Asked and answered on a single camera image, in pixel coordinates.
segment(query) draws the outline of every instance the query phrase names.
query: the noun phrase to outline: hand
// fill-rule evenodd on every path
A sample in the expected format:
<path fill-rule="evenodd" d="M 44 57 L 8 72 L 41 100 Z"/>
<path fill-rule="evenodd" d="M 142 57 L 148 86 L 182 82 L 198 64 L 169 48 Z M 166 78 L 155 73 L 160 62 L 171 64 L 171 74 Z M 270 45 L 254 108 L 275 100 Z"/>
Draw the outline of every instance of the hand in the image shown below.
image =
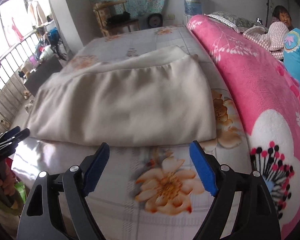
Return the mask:
<path fill-rule="evenodd" d="M 14 187 L 15 179 L 12 177 L 12 173 L 7 164 L 6 164 L 6 175 L 7 177 L 4 182 L 0 179 L 0 186 L 2 186 L 5 195 L 12 196 L 16 191 Z"/>

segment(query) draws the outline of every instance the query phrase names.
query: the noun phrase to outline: metal railing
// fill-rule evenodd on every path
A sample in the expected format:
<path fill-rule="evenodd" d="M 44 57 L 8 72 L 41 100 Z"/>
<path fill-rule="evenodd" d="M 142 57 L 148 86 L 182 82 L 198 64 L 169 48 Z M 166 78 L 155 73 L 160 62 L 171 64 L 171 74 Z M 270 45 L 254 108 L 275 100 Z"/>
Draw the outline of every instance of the metal railing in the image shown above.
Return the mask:
<path fill-rule="evenodd" d="M 35 30 L 12 46 L 0 57 L 0 134 L 9 130 L 20 107 L 24 104 L 26 90 L 18 75 L 19 67 L 35 53 L 39 40 Z"/>

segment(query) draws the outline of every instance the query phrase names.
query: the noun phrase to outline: woman's hair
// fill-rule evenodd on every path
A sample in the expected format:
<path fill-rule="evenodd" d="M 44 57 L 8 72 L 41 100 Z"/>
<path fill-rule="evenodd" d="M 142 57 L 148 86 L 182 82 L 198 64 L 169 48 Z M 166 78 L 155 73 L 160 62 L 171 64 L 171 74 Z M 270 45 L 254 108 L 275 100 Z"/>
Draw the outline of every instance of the woman's hair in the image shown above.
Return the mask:
<path fill-rule="evenodd" d="M 277 5 L 273 10 L 272 16 L 276 17 L 277 19 L 280 19 L 280 13 L 287 13 L 291 19 L 288 10 L 282 5 Z"/>

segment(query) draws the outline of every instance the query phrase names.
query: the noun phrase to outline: window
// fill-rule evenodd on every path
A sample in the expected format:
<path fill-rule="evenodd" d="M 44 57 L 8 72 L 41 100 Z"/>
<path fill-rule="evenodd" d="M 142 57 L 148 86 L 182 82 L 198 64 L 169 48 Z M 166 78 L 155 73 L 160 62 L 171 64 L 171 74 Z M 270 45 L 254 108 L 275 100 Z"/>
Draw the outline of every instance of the window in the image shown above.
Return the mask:
<path fill-rule="evenodd" d="M 0 57 L 33 30 L 24 0 L 8 0 L 0 5 Z"/>

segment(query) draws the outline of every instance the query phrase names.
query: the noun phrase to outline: silver screw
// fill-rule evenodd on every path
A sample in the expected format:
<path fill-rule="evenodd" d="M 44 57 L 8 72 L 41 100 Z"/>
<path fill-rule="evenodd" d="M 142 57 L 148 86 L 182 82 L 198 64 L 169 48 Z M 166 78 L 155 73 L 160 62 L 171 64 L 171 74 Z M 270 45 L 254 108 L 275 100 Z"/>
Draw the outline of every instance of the silver screw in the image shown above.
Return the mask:
<path fill-rule="evenodd" d="M 254 171 L 252 174 L 255 177 L 260 177 L 260 172 L 259 171 Z"/>
<path fill-rule="evenodd" d="M 70 171 L 71 171 L 71 172 L 76 172 L 78 169 L 79 169 L 79 166 L 74 165 L 74 166 L 72 166 L 72 167 L 70 168 Z"/>
<path fill-rule="evenodd" d="M 46 171 L 41 171 L 41 172 L 39 173 L 39 177 L 40 177 L 40 178 L 44 178 L 46 175 L 47 175 L 47 172 L 46 172 Z"/>
<path fill-rule="evenodd" d="M 230 168 L 229 168 L 228 165 L 225 165 L 225 164 L 224 164 L 224 165 L 221 166 L 221 170 L 222 170 L 222 171 L 229 171 L 229 169 L 230 169 Z"/>

